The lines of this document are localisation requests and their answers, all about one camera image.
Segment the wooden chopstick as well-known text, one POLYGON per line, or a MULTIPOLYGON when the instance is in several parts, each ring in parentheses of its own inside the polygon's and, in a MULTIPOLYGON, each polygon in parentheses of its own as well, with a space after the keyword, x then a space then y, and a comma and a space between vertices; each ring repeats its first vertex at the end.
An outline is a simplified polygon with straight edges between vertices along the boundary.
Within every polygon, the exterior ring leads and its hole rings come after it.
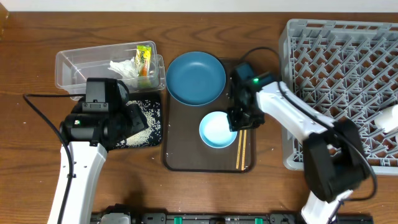
POLYGON ((240 130, 239 131, 239 137, 238 137, 238 150, 237 150, 237 157, 236 157, 236 169, 239 169, 242 135, 243 135, 243 131, 240 130))
POLYGON ((247 130, 243 131, 243 143, 242 143, 242 161, 241 161, 241 170, 245 170, 245 162, 246 162, 246 139, 247 139, 247 130))

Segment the light blue rice bowl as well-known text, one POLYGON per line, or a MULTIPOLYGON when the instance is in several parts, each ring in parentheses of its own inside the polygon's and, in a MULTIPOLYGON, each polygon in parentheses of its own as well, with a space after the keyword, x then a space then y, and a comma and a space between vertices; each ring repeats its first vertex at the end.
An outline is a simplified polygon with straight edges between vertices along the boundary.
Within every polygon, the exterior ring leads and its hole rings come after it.
POLYGON ((208 146, 221 149, 231 145, 237 136, 229 129, 228 115, 223 111, 208 113, 200 122, 199 135, 208 146))

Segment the white tissue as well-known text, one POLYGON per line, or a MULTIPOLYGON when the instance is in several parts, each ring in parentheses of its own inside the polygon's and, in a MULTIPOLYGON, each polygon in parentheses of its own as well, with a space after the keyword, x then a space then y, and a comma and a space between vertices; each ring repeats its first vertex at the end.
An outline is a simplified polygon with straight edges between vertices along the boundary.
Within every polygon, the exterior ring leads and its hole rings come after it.
POLYGON ((120 74, 124 79, 137 78, 139 76, 134 58, 122 62, 110 61, 108 70, 120 74))

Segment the yellow green snack wrapper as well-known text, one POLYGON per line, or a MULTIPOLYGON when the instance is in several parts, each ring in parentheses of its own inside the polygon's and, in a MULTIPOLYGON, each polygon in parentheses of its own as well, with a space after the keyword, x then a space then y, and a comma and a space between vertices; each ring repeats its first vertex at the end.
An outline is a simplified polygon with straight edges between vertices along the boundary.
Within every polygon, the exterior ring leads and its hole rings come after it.
POLYGON ((140 77, 149 74, 152 48, 149 45, 138 45, 136 50, 135 64, 140 77))

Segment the dark blue bowl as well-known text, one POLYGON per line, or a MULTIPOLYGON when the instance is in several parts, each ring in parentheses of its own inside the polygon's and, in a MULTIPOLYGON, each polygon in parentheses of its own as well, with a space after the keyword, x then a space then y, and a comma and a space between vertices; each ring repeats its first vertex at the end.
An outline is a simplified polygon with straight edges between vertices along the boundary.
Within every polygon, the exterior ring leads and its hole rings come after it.
POLYGON ((222 63, 206 52, 187 52, 175 58, 166 72, 171 97, 188 106, 215 101, 226 85, 222 63))

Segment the cream paper cup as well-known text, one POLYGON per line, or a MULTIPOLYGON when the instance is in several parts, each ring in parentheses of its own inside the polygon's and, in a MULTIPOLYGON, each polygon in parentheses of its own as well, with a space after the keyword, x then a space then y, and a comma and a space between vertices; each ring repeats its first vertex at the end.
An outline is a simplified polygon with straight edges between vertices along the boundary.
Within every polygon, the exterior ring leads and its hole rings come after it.
POLYGON ((397 122, 397 105, 382 110, 374 120, 377 128, 382 129, 384 133, 395 131, 397 129, 397 122))

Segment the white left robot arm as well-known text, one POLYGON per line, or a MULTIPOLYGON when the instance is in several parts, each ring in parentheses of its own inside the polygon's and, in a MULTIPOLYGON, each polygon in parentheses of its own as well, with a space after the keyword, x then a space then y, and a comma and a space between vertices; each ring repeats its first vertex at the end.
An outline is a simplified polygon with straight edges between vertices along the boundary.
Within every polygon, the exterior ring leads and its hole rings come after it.
POLYGON ((147 129, 140 107, 129 106, 121 80, 89 78, 86 93, 60 125, 61 164, 49 223, 89 223, 108 152, 147 129))

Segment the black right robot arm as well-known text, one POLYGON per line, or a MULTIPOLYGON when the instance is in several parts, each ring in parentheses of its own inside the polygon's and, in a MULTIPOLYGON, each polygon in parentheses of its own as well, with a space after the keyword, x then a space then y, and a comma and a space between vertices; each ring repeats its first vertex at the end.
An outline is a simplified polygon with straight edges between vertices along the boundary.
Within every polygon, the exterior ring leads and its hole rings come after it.
POLYGON ((264 116, 276 119, 302 145, 303 169, 310 195, 301 210, 305 223, 334 223, 337 211, 360 183, 374 175, 366 162, 355 123, 316 112, 269 73, 255 75, 243 62, 230 74, 231 131, 255 129, 264 116))

